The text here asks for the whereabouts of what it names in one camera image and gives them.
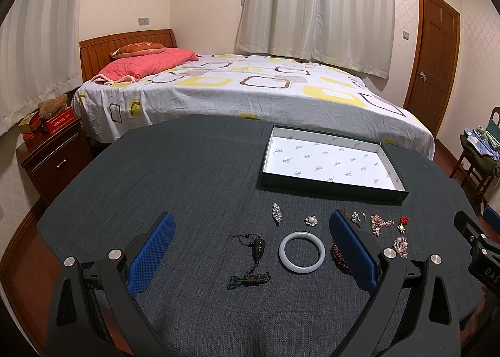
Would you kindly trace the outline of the red rose gold brooch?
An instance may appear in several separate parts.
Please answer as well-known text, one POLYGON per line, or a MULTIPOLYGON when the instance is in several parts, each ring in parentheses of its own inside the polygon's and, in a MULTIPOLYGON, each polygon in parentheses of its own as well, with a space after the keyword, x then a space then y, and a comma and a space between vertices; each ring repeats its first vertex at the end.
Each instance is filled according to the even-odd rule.
POLYGON ((401 216, 399 219, 399 224, 397 225, 397 229, 399 230, 400 234, 404 234, 406 232, 408 224, 408 218, 406 216, 401 216))

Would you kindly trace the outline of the gold pearl flower brooch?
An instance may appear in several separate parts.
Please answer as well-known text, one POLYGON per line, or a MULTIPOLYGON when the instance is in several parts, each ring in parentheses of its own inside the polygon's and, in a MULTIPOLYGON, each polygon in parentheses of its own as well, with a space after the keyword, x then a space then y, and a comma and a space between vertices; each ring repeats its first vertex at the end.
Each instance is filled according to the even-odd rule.
POLYGON ((385 220, 380 215, 370 216, 371 230, 377 237, 381 235, 382 228, 392 227, 394 224, 395 222, 393 222, 393 220, 385 220))

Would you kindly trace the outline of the silver ring ornament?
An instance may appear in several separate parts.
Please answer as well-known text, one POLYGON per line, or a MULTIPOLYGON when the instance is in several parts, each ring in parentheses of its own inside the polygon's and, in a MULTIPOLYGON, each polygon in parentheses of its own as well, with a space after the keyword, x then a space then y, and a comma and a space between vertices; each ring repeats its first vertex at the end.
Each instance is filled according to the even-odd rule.
POLYGON ((351 220, 353 223, 358 224, 361 222, 366 222, 367 216, 363 211, 361 212, 354 211, 351 215, 351 220))

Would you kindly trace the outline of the white jade bangle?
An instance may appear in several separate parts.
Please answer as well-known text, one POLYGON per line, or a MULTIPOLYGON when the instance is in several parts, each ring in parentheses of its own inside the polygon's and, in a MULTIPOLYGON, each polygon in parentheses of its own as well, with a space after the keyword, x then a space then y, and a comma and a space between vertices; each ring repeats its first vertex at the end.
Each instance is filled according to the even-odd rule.
POLYGON ((297 231, 281 240, 278 256, 281 265, 294 274, 307 275, 318 270, 325 261, 325 245, 316 235, 297 231))

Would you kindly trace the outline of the small pearl flower brooch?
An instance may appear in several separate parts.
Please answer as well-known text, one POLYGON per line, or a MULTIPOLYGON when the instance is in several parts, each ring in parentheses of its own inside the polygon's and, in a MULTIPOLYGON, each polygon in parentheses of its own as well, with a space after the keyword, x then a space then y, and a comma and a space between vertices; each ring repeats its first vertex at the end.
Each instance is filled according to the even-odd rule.
POLYGON ((307 225, 311 227, 316 226, 319 222, 316 216, 306 216, 304 221, 307 225))

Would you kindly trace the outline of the silver leaf brooch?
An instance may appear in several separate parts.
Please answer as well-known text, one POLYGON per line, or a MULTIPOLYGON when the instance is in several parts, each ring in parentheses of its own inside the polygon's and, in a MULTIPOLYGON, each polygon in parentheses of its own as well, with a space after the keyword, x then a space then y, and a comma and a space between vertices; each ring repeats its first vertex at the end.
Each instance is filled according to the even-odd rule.
POLYGON ((280 224, 282 221, 282 212, 278 204, 274 203, 272 205, 272 217, 276 224, 280 224))

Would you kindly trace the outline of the dark bead tassel pendant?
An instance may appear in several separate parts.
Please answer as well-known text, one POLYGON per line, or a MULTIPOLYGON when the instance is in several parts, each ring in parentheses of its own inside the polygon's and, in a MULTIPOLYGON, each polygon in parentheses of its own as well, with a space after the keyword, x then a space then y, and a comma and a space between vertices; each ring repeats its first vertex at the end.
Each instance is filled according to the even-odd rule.
POLYGON ((228 284, 226 285, 227 290, 233 290, 238 288, 249 288, 257 287, 268 283, 271 279, 269 272, 257 273, 259 263, 263 258, 263 254, 266 247, 266 242, 261 236, 257 234, 232 234, 232 238, 237 238, 241 245, 251 249, 252 253, 252 265, 249 269, 240 276, 231 276, 228 284))

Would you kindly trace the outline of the wooden chair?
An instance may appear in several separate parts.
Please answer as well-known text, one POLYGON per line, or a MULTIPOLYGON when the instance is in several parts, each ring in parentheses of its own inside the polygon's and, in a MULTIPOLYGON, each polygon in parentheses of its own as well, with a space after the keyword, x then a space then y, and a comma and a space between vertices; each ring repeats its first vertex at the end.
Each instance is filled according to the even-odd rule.
MULTIPOLYGON (((492 109, 487 126, 483 129, 487 130, 493 136, 493 138, 495 138, 495 140, 499 142, 498 106, 492 109)), ((449 178, 453 179, 458 171, 464 173, 464 177, 461 182, 461 187, 463 187, 467 183, 469 183, 470 185, 475 185, 474 193, 471 195, 473 206, 480 207, 482 204, 484 204, 485 195, 491 183, 494 180, 499 182, 499 177, 498 178, 493 177, 493 175, 484 173, 481 170, 477 169, 477 165, 473 162, 472 157, 463 149, 463 146, 462 146, 462 153, 459 159, 457 160, 452 172, 450 173, 449 178)))

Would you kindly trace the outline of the pile of clothes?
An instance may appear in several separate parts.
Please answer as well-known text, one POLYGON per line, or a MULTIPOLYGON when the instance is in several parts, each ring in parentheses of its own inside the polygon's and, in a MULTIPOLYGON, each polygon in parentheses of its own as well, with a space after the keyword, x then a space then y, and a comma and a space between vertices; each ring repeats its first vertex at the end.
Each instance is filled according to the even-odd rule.
POLYGON ((461 144, 472 157, 477 169, 493 177, 499 177, 499 142, 487 130, 464 129, 461 144))

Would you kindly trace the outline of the dark wooden nightstand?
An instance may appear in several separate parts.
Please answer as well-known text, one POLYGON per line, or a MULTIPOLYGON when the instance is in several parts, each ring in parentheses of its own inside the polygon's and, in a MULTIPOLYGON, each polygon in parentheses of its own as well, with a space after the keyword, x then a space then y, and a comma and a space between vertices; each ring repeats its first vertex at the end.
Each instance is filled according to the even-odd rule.
POLYGON ((51 204, 93 158, 81 118, 74 118, 52 135, 44 134, 31 146, 22 143, 15 153, 46 205, 51 204))

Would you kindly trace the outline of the yellow gift box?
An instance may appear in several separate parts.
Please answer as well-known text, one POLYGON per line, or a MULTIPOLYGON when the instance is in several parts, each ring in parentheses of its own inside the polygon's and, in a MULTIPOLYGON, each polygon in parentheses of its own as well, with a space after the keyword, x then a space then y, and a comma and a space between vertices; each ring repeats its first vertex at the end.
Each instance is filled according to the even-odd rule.
POLYGON ((41 126, 42 120, 39 112, 32 112, 26 115, 18 124, 19 132, 22 134, 31 134, 36 132, 41 126))

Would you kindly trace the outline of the white tray dark green rim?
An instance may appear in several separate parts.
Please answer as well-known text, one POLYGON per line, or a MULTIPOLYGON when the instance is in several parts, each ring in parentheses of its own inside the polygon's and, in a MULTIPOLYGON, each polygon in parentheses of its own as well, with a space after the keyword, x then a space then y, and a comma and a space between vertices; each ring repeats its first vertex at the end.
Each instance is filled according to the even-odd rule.
POLYGON ((260 180, 272 190, 375 204, 401 204, 408 196, 382 144, 278 126, 269 136, 260 180))

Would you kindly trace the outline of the red gift box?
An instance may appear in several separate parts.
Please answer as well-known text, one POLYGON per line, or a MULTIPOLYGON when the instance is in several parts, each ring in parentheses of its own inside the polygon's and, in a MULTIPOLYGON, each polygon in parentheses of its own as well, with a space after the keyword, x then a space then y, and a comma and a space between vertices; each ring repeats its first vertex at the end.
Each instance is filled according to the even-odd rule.
POLYGON ((71 123, 75 119, 75 112, 71 106, 67 106, 62 112, 54 115, 48 120, 43 121, 44 131, 47 134, 55 134, 61 128, 71 123))

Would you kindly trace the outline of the brown teddy bear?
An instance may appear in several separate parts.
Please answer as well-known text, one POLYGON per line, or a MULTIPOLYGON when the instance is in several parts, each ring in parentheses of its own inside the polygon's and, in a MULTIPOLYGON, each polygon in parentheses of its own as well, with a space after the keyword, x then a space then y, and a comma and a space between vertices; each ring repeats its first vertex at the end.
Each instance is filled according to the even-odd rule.
POLYGON ((68 106, 68 95, 61 94, 56 98, 43 100, 37 106, 40 118, 47 121, 62 112, 68 106))

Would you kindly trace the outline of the brown wooden door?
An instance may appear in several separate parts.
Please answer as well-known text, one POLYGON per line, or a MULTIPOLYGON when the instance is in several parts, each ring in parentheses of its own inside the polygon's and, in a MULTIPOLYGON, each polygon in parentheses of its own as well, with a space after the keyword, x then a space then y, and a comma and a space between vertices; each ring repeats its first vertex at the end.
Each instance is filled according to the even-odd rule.
POLYGON ((455 80, 460 14, 444 0, 419 0, 413 69, 403 107, 437 136, 455 80))

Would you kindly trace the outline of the bed with patterned sheet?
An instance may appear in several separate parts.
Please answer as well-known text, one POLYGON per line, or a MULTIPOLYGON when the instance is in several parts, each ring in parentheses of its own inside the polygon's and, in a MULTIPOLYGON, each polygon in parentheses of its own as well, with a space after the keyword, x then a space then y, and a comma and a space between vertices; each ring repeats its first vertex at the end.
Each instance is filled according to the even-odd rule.
POLYGON ((84 82, 72 99, 87 134, 112 143, 127 131, 189 115, 257 119, 394 143, 432 159, 431 131, 361 78, 316 62, 205 55, 131 82, 84 82))

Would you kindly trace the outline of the pink pillow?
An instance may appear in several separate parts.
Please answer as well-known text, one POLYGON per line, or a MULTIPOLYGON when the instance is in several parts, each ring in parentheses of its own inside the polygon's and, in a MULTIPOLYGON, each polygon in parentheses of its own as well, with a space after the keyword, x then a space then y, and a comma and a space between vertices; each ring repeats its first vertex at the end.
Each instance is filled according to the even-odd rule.
POLYGON ((91 81, 95 83, 137 82, 148 75, 158 74, 185 62, 195 62, 198 55, 191 50, 166 48, 156 54, 119 58, 104 67, 91 81))

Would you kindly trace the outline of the white side curtain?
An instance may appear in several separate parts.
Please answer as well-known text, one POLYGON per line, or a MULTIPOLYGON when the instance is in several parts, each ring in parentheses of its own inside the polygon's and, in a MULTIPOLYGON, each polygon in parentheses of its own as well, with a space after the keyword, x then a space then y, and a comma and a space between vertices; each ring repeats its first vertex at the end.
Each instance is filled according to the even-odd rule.
POLYGON ((81 84, 81 0, 15 0, 1 24, 1 133, 81 84))

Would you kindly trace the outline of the wooden headboard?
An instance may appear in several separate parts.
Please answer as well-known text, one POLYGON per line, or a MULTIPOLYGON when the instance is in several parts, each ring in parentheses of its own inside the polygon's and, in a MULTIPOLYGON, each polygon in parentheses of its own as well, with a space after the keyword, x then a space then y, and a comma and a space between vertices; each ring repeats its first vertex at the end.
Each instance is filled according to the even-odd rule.
POLYGON ((119 47, 140 42, 156 42, 166 47, 176 47, 172 29, 154 29, 116 33, 86 39, 80 42, 81 77, 86 82, 112 62, 111 53, 119 47))

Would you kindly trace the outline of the orange cushion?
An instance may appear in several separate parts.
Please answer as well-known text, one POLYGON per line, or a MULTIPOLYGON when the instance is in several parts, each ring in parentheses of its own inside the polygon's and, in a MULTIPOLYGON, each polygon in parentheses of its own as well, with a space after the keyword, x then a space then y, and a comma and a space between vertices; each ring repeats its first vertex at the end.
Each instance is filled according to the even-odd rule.
POLYGON ((116 60, 128 57, 140 57, 161 53, 165 49, 166 47, 164 45, 155 42, 133 43, 125 46, 120 46, 116 51, 110 54, 110 58, 116 60))

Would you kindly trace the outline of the white window curtain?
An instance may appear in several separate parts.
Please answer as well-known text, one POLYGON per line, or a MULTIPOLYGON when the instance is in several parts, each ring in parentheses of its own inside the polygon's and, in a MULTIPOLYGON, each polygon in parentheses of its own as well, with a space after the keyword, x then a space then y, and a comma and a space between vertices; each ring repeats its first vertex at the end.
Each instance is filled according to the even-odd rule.
POLYGON ((244 0, 235 49, 389 77, 395 0, 244 0))

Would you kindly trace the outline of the wall socket above headboard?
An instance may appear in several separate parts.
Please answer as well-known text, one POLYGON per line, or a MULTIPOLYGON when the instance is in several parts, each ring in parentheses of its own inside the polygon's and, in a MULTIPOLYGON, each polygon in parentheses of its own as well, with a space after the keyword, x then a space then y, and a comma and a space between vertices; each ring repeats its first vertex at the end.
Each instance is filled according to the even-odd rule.
POLYGON ((139 18, 138 25, 139 26, 147 26, 150 24, 150 18, 139 18))

